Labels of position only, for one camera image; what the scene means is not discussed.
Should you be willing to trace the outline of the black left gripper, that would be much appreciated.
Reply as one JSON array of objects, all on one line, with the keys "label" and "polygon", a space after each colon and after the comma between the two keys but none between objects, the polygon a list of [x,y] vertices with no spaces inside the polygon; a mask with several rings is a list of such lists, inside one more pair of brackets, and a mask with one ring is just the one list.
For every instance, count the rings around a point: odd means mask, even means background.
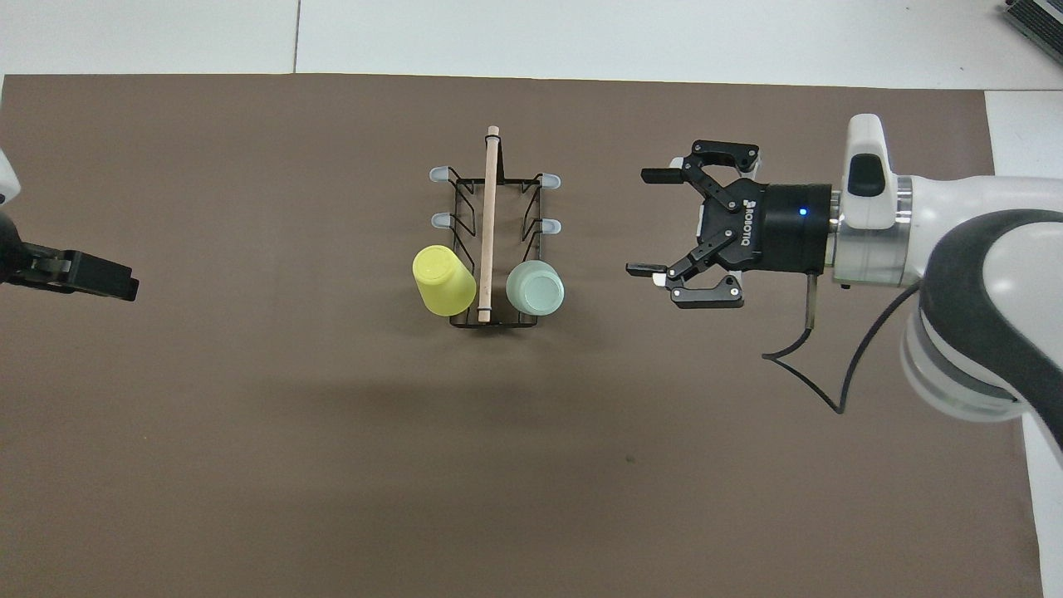
[{"label": "black left gripper", "polygon": [[132,269],[79,250],[24,243],[14,221],[1,213],[1,284],[23,270],[23,285],[57,294],[134,301],[140,280]]}]

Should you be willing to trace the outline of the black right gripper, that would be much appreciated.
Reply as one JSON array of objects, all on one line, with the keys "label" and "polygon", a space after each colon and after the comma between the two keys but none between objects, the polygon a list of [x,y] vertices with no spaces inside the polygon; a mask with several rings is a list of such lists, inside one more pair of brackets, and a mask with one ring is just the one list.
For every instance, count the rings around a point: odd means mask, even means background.
[{"label": "black right gripper", "polygon": [[[736,141],[695,140],[690,153],[667,168],[643,168],[646,184],[687,184],[703,200],[698,246],[673,264],[627,262],[627,275],[648,277],[664,288],[679,309],[737,309],[744,304],[741,284],[726,275],[711,288],[691,288],[688,280],[712,264],[727,270],[814,273],[826,264],[830,233],[828,184],[760,184],[759,146]],[[729,167],[741,178],[723,187],[705,174],[707,166]]]}]

